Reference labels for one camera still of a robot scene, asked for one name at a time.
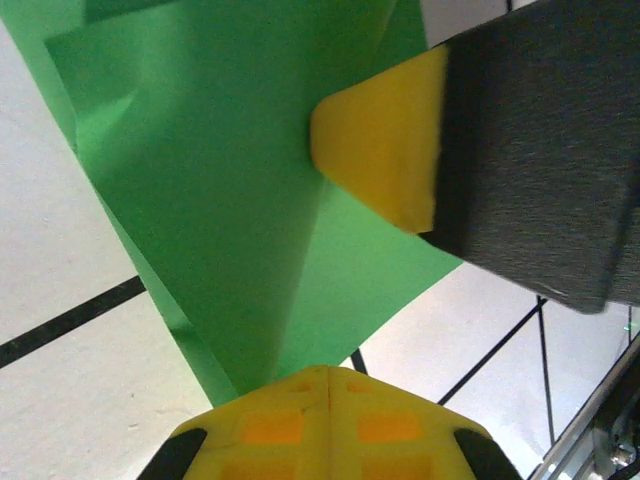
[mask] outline yellow 3d printed part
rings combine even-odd
[[[184,423],[139,480],[516,478],[471,420],[366,375],[321,366]]]
[[[433,229],[447,47],[325,98],[311,117],[311,157],[331,181],[395,226]]]

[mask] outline green cardboard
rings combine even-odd
[[[309,158],[324,96],[426,48],[417,0],[0,12],[212,403],[341,362],[459,264]]]

